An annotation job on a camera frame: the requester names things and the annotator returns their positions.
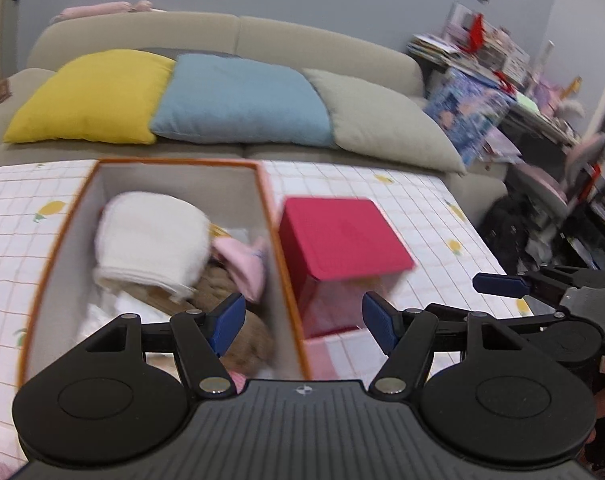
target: blue floral bag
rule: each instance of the blue floral bag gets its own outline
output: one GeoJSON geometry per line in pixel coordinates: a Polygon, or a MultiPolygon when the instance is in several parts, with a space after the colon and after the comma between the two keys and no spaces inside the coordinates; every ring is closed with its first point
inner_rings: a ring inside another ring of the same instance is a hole
{"type": "Polygon", "coordinates": [[[450,68],[424,112],[438,123],[465,166],[469,166],[476,159],[491,127],[505,118],[514,102],[514,98],[492,81],[450,68]]]}

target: white towel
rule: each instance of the white towel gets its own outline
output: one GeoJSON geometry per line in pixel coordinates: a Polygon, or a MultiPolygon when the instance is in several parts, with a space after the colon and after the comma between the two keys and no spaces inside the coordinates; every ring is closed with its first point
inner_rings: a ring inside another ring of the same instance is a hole
{"type": "Polygon", "coordinates": [[[209,220],[172,196],[122,193],[106,205],[95,245],[99,285],[108,290],[121,282],[154,285],[183,300],[209,259],[209,220]]]}

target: yellow pillow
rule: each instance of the yellow pillow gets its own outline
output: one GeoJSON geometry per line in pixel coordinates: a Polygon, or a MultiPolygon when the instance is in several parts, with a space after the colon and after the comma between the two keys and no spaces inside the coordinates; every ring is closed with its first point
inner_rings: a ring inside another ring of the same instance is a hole
{"type": "Polygon", "coordinates": [[[107,50],[74,59],[17,111],[4,142],[153,144],[156,136],[148,124],[174,64],[137,50],[107,50]]]}

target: open box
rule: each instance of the open box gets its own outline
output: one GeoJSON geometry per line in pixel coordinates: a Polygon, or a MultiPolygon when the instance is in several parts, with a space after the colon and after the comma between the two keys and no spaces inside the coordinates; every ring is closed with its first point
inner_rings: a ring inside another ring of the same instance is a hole
{"type": "Polygon", "coordinates": [[[193,204],[244,242],[266,240],[262,304],[275,341],[274,378],[309,379],[303,336],[268,195],[257,162],[109,159],[97,163],[60,232],[36,296],[19,384],[73,348],[97,286],[94,236],[105,204],[127,191],[163,193],[193,204]]]}

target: box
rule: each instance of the box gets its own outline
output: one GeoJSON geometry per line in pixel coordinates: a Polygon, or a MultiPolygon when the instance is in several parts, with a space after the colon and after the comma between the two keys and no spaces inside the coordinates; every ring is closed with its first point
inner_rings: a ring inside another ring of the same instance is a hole
{"type": "Polygon", "coordinates": [[[279,236],[305,338],[364,328],[364,293],[415,266],[371,200],[289,198],[279,236]]]}
{"type": "Polygon", "coordinates": [[[19,384],[75,345],[87,305],[97,294],[94,236],[105,204],[127,191],[172,195],[192,203],[234,237],[266,240],[266,285],[262,304],[275,340],[267,376],[310,378],[300,319],[276,229],[266,208],[260,164],[251,161],[113,159],[97,163],[72,205],[54,245],[32,310],[19,370],[19,384]]]}

